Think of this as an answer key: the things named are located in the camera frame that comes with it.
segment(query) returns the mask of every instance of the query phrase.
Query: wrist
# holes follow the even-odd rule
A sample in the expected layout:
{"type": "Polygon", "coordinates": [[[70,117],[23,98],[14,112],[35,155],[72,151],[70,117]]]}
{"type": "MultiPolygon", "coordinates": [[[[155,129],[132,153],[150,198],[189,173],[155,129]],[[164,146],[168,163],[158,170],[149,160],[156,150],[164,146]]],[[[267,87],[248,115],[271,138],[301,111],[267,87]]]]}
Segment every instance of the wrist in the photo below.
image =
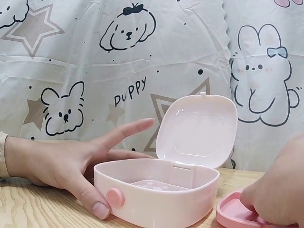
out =
{"type": "Polygon", "coordinates": [[[11,177],[28,178],[28,160],[33,141],[8,136],[5,141],[5,163],[11,177]]]}

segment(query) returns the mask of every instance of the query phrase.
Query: pink plastic box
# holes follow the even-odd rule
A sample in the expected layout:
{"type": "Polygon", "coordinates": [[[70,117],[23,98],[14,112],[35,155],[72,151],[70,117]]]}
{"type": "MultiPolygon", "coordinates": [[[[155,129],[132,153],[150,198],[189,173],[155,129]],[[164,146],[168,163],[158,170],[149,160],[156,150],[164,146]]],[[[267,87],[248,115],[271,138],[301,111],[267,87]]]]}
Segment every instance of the pink plastic box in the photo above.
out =
{"type": "Polygon", "coordinates": [[[213,208],[220,167],[237,130],[234,103],[219,95],[174,102],[156,140],[159,159],[111,161],[94,167],[95,186],[112,214],[145,228],[185,228],[213,208]]]}

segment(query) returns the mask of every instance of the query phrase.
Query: wooden table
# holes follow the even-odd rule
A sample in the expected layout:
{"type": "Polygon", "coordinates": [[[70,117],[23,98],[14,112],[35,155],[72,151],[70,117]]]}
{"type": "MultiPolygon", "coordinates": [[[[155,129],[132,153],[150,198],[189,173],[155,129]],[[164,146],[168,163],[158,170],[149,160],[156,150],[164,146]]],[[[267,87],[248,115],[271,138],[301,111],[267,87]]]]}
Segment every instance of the wooden table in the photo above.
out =
{"type": "MultiPolygon", "coordinates": [[[[260,178],[259,172],[219,169],[221,173],[217,201],[260,178]]],[[[223,228],[215,220],[215,210],[193,225],[196,228],[223,228]]],[[[106,221],[93,217],[64,190],[36,187],[24,179],[0,182],[1,228],[134,228],[132,224],[110,216],[106,221]]]]}

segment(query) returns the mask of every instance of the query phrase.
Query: cartoon dog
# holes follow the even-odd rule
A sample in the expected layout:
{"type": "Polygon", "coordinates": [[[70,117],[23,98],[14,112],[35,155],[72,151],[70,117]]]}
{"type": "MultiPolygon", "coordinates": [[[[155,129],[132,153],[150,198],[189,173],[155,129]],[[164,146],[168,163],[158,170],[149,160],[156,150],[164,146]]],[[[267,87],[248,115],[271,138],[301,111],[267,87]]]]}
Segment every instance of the cartoon dog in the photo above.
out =
{"type": "MultiPolygon", "coordinates": [[[[287,8],[290,6],[290,0],[274,0],[275,3],[280,6],[287,8]]],[[[297,5],[303,5],[303,0],[292,0],[297,5]]]]}
{"type": "Polygon", "coordinates": [[[41,102],[46,105],[46,133],[49,136],[73,132],[84,121],[82,102],[84,82],[75,83],[68,95],[59,96],[53,88],[46,88],[41,94],[41,102]]]}
{"type": "Polygon", "coordinates": [[[111,22],[102,36],[99,46],[105,51],[123,51],[144,42],[156,29],[154,16],[143,5],[134,5],[111,22]]]}
{"type": "Polygon", "coordinates": [[[2,0],[0,3],[0,29],[16,22],[24,22],[29,13],[28,0],[2,0]]]}
{"type": "Polygon", "coordinates": [[[231,62],[231,90],[239,120],[261,121],[268,126],[285,124],[300,98],[295,90],[287,88],[292,66],[277,29],[271,24],[259,31],[243,26],[238,46],[242,56],[238,54],[231,62]]]}

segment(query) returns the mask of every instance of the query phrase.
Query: pink container lid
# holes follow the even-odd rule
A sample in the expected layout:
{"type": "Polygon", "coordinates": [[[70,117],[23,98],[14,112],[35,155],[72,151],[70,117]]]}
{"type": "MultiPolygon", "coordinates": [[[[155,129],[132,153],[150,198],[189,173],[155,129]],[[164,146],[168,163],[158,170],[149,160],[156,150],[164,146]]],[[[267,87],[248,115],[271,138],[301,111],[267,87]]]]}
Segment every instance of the pink container lid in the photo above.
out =
{"type": "Polygon", "coordinates": [[[228,159],[236,137],[235,104],[219,95],[190,95],[167,110],[156,139],[159,159],[216,169],[228,159]]]}
{"type": "Polygon", "coordinates": [[[240,191],[223,198],[217,205],[217,221],[226,228],[299,228],[267,223],[256,212],[248,210],[239,200],[240,191]]]}

